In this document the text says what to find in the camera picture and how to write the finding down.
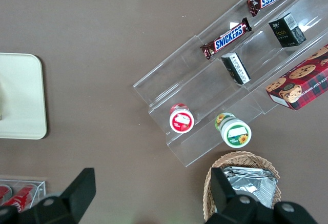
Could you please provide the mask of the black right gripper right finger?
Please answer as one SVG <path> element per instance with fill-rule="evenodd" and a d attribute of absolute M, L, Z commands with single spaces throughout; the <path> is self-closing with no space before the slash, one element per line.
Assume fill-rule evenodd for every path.
<path fill-rule="evenodd" d="M 221 168 L 211 169 L 211 193 L 217 212 L 207 223 L 275 223 L 273 210 L 236 194 Z"/>

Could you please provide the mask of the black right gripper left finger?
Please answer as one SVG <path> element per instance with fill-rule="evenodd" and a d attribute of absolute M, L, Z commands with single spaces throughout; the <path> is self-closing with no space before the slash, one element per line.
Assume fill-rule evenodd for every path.
<path fill-rule="evenodd" d="M 60 196 L 35 205 L 29 223 L 79 223 L 96 194 L 95 170 L 85 168 Z"/>

